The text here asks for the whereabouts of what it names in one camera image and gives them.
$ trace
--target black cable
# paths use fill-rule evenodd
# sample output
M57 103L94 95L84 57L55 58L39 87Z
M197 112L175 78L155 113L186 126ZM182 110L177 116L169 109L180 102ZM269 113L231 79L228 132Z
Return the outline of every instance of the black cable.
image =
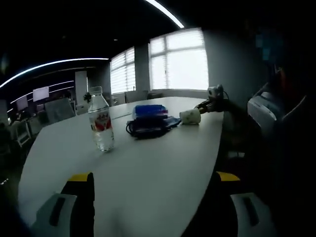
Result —
M223 91L223 92L226 94L227 99L229 100L229 96L228 96L227 92L226 91Z

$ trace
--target white table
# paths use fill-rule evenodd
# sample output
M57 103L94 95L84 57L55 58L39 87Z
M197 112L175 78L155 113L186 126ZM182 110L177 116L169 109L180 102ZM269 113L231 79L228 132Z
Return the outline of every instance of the white table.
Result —
M125 131L132 118L124 115L135 105L163 104L179 117L202 101L168 97L111 107L116 143L110 153L94 144L88 114L43 128L19 184L22 218L32 224L37 210L73 174L91 171L95 236L180 237L212 175L223 113L204 114L200 125L179 125L148 140L135 140Z

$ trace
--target window blind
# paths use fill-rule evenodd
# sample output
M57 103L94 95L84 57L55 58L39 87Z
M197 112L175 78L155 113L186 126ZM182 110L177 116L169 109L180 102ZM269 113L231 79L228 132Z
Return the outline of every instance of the window blind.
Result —
M151 89L207 90L203 33L190 29L150 41Z
M111 92L112 94L136 90L135 49L114 57L111 61Z

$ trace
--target bottle label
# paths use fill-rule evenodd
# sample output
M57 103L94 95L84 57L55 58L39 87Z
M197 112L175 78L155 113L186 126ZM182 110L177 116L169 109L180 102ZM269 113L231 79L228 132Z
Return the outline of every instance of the bottle label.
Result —
M111 118L108 111L99 112L90 117L91 129L95 132L102 132L112 128Z

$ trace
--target water bottle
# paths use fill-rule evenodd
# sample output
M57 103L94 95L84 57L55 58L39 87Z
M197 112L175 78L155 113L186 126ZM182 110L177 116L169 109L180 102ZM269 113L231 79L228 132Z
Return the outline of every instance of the water bottle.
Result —
M102 87L91 87L89 93L91 94L91 102L88 113L93 139L101 151L107 152L114 146L110 107L102 96Z

